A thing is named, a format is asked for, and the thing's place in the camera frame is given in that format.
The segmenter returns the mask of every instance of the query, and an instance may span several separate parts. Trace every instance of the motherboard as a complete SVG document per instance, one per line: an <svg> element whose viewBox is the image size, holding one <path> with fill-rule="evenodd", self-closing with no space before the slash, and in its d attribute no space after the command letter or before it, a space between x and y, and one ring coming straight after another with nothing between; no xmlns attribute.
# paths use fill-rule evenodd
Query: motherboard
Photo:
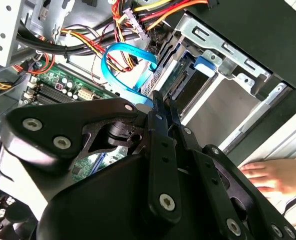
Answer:
<svg viewBox="0 0 296 240"><path fill-rule="evenodd" d="M22 99L24 104L47 105L117 98L90 79L85 82L66 74L57 66L53 66L47 73L32 76L27 86Z"/></svg>

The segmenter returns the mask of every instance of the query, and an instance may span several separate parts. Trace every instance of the orange wire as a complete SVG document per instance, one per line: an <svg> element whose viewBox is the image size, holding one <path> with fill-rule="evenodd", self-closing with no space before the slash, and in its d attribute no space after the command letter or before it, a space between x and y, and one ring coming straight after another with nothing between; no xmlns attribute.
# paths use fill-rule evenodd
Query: orange wire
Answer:
<svg viewBox="0 0 296 240"><path fill-rule="evenodd" d="M167 12L166 14L162 15L157 21L155 21L153 24L151 24L149 27L147 27L147 31L153 29L155 26L157 26L160 22L162 22L163 20L166 19L166 17L168 17L169 15L175 13L176 11L178 10L181 10L183 8L186 8L188 6L191 6L191 5L195 5L195 4L207 4L208 1L207 0L193 0L193 1L190 1L190 2L187 2L185 4L182 4L178 7L175 7L174 9L170 10L169 12Z"/></svg>

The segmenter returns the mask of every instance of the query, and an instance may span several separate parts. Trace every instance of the white connector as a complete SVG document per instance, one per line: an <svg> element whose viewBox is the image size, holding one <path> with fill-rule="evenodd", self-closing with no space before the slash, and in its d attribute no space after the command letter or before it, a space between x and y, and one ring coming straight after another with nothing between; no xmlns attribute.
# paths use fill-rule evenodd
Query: white connector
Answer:
<svg viewBox="0 0 296 240"><path fill-rule="evenodd" d="M90 90L87 90L86 88L81 88L78 92L78 96L81 97L84 100L92 100L93 99L93 92Z"/></svg>

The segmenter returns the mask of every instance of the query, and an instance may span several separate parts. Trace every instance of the ram slot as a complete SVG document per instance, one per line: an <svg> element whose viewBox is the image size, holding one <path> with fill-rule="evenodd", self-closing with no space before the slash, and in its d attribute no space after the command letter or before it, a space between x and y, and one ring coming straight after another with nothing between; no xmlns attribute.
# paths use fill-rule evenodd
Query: ram slot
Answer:
<svg viewBox="0 0 296 240"><path fill-rule="evenodd" d="M60 91L57 91L45 84L41 84L38 93L43 95L47 98L51 98L52 100L56 101L57 103L70 103L75 102L75 100L71 97L66 96Z"/></svg>
<svg viewBox="0 0 296 240"><path fill-rule="evenodd" d="M51 100L51 99L48 99L48 98L46 98L46 97L44 97L44 96L42 96L42 95L40 95L40 94L37 95L35 101L37 101L37 102L39 102L39 103L41 103L41 104L43 104L43 105L57 104L56 101L53 101L53 100Z"/></svg>

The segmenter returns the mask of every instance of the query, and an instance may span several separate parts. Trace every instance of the wire bundle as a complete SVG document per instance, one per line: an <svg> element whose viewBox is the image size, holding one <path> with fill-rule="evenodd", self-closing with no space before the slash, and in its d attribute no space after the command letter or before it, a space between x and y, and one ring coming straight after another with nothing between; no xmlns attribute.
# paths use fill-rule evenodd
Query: wire bundle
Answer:
<svg viewBox="0 0 296 240"><path fill-rule="evenodd" d="M152 30L154 27L156 27L159 23L161 23L163 20L165 20L169 15L180 11L188 6L192 6L195 4L207 4L207 0L161 0L156 3L146 5L146 6L141 6L137 7L134 9L135 12L141 12L144 10L148 10L151 8L155 8L158 6L163 5L162 10L159 8L154 9L152 11L146 11L142 13L138 13L139 17L142 17L139 19L141 23L144 23L146 21L149 21L151 19L158 18L156 21L154 21L149 27L146 28L147 31Z"/></svg>

